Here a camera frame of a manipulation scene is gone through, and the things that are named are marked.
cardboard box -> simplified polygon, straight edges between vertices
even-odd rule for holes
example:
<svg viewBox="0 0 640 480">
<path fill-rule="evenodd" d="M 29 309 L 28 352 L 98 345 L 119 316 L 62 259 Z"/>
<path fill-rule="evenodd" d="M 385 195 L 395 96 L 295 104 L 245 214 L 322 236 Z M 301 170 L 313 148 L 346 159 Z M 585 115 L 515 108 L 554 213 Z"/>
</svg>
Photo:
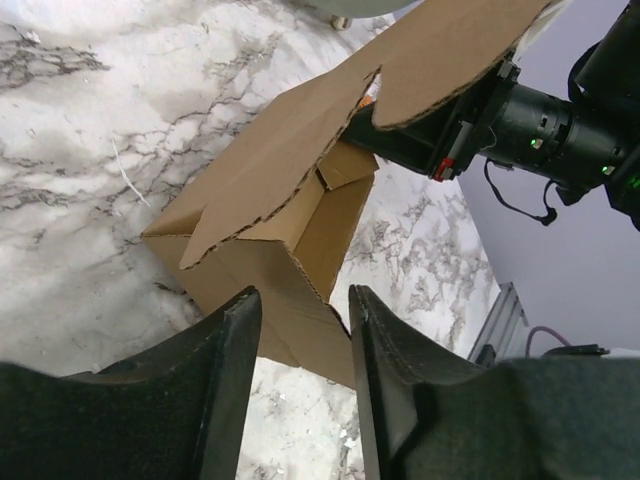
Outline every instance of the cardboard box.
<svg viewBox="0 0 640 480">
<path fill-rule="evenodd" d="M 261 356 L 353 387 L 328 299 L 373 183 L 336 143 L 376 75 L 374 123 L 406 125 L 480 78 L 550 3 L 426 0 L 334 70 L 278 96 L 143 233 L 205 314 L 247 285 Z"/>
</svg>

marble tabletop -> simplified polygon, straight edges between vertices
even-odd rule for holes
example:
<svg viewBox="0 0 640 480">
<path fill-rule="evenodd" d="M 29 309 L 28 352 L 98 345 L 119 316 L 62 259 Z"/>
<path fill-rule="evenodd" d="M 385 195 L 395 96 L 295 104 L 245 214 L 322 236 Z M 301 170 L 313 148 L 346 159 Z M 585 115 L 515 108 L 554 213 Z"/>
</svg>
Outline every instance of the marble tabletop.
<svg viewBox="0 0 640 480">
<path fill-rule="evenodd" d="M 55 375 L 201 318 L 140 232 L 266 103 L 392 22 L 335 32 L 287 0 L 30 0 L 0 18 L 0 359 Z M 384 162 L 332 296 L 343 315 L 351 283 L 461 355 L 498 293 L 457 183 Z M 363 479 L 355 407 L 259 359 L 238 478 Z"/>
</svg>

thin white wire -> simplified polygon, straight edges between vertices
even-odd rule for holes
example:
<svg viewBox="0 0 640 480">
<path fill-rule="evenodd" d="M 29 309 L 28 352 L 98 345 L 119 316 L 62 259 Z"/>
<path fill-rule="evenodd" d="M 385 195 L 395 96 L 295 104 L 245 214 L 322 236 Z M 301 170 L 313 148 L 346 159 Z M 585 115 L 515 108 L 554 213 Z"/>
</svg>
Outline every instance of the thin white wire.
<svg viewBox="0 0 640 480">
<path fill-rule="evenodd" d="M 140 193 L 140 191 L 133 185 L 133 182 L 129 180 L 129 176 L 127 175 L 127 172 L 122 165 L 122 161 L 120 160 L 120 154 L 118 153 L 118 148 L 116 147 L 116 141 L 113 138 L 111 139 L 111 146 L 113 147 L 113 151 L 116 154 L 116 163 L 118 164 L 118 168 L 120 169 L 120 173 L 122 174 L 124 182 L 129 186 L 131 190 L 133 190 L 133 193 L 135 193 L 138 198 L 142 200 L 142 203 L 151 208 L 151 205 L 149 204 L 149 202 L 147 202 L 142 193 Z"/>
</svg>

red component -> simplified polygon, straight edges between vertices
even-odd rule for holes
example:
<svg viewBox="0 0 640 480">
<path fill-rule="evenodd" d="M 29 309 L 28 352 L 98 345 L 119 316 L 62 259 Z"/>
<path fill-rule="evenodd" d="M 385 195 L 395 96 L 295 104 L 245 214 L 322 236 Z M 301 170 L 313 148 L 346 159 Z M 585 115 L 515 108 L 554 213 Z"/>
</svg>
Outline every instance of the red component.
<svg viewBox="0 0 640 480">
<path fill-rule="evenodd" d="M 442 174 L 444 173 L 445 169 L 453 167 L 453 162 L 454 162 L 453 158 L 449 158 L 449 157 L 442 160 L 442 163 L 440 164 L 440 166 L 438 166 L 436 173 L 433 174 L 433 179 L 436 182 L 442 182 L 444 180 L 442 178 Z"/>
</svg>

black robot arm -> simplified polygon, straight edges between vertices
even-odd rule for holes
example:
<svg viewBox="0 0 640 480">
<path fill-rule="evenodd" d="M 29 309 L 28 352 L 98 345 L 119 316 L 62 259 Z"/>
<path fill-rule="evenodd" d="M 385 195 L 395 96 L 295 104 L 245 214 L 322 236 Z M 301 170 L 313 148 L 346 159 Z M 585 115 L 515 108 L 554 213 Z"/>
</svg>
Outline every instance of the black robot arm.
<svg viewBox="0 0 640 480">
<path fill-rule="evenodd" d="M 363 108 L 342 140 L 436 181 L 455 178 L 479 154 L 549 179 L 565 205 L 604 185 L 612 208 L 640 230 L 638 55 L 640 0 L 631 0 L 572 68 L 569 101 L 520 85 L 510 54 L 465 93 L 407 127 L 379 131 L 372 123 L 375 103 Z"/>
</svg>

